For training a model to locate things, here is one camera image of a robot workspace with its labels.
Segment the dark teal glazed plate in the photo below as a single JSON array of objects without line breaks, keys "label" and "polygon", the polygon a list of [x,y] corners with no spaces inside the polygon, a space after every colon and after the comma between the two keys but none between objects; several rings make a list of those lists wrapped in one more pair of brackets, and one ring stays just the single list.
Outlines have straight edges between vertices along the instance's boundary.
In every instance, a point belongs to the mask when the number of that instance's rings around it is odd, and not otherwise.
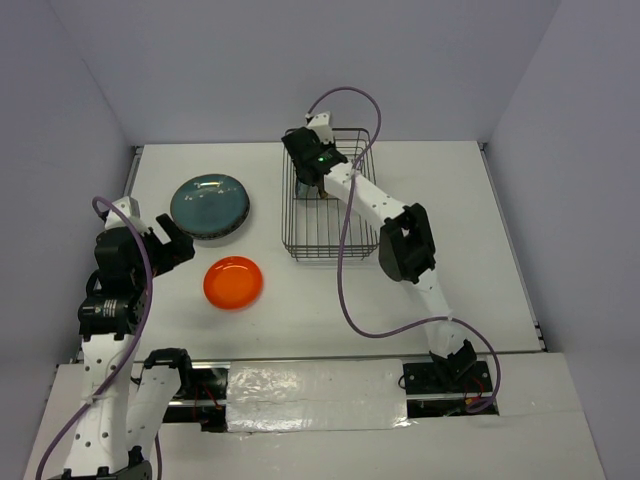
[{"label": "dark teal glazed plate", "polygon": [[173,194],[174,223],[197,240],[216,240],[238,230],[250,212],[244,185],[226,174],[205,174],[184,182]]}]

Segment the green plate blue floral pattern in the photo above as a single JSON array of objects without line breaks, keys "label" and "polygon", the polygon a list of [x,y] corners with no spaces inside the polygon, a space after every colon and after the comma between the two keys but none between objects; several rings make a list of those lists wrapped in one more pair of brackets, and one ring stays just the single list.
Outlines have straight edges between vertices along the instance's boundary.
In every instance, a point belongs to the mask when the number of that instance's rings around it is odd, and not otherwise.
[{"label": "green plate blue floral pattern", "polygon": [[306,199],[309,195],[310,186],[301,182],[297,182],[295,186],[295,194],[297,199]]}]

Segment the orange plastic plate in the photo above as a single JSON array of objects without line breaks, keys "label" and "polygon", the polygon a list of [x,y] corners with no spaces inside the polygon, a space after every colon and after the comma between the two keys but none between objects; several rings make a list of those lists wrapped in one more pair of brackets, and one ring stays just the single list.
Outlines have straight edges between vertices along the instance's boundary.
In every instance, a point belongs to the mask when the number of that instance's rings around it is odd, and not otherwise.
[{"label": "orange plastic plate", "polygon": [[243,256],[228,256],[215,262],[203,278],[207,301],[226,311],[242,310],[260,296],[264,278],[258,265]]}]

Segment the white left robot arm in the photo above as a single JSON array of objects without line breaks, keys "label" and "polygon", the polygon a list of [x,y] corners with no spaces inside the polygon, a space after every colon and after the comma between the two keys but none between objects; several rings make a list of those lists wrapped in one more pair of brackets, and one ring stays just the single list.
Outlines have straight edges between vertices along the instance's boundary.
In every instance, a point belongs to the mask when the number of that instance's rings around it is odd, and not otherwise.
[{"label": "white left robot arm", "polygon": [[195,255],[193,241],[167,214],[156,219],[168,235],[137,234],[130,219],[98,235],[97,269],[78,310],[84,354],[83,398],[71,420],[72,445],[63,479],[152,479],[150,462],[165,411],[173,399],[190,395],[196,374],[186,350],[165,348],[145,359],[132,392],[131,373],[141,332],[149,317],[153,281]]}]

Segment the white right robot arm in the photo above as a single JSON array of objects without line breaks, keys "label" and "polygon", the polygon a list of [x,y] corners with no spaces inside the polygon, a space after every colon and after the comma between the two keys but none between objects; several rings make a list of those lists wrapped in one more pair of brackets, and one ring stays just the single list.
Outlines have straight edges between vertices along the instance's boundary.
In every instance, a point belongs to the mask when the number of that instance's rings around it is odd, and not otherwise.
[{"label": "white right robot arm", "polygon": [[[394,199],[363,176],[361,157],[348,159],[334,141],[324,142],[314,129],[300,127],[282,137],[297,180],[336,198],[346,205],[338,246],[337,290],[347,324],[358,335],[384,339],[424,325],[435,380],[446,391],[456,391],[470,377],[477,354],[459,329],[459,322],[439,285],[436,275],[436,245],[426,209]],[[344,295],[343,266],[351,214],[356,213],[378,230],[378,264],[394,282],[410,283],[420,293],[431,316],[387,332],[367,332],[356,325]]]}]

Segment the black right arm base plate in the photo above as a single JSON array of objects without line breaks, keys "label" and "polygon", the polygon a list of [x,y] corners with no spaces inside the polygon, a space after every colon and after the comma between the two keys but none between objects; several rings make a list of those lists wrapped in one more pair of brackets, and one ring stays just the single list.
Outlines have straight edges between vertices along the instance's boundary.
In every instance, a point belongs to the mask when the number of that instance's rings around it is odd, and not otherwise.
[{"label": "black right arm base plate", "polygon": [[458,380],[443,380],[438,376],[433,362],[403,364],[398,385],[408,395],[460,394],[466,397],[491,394],[493,382],[486,361],[478,361]]}]

